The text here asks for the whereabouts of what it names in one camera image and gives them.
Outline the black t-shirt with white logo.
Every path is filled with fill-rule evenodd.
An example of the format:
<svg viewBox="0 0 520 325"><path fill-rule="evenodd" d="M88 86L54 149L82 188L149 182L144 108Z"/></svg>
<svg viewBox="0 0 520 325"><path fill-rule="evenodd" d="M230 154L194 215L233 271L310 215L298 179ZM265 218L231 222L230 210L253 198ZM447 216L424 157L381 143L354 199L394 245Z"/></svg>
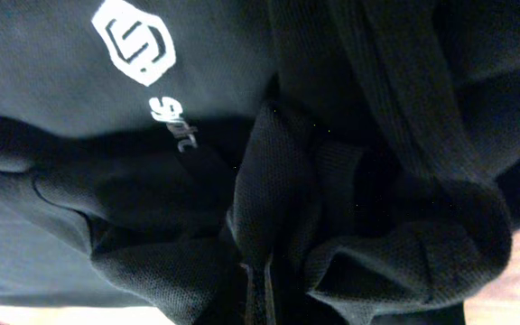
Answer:
<svg viewBox="0 0 520 325"><path fill-rule="evenodd" d="M461 324L520 229L520 1L0 0L0 305Z"/></svg>

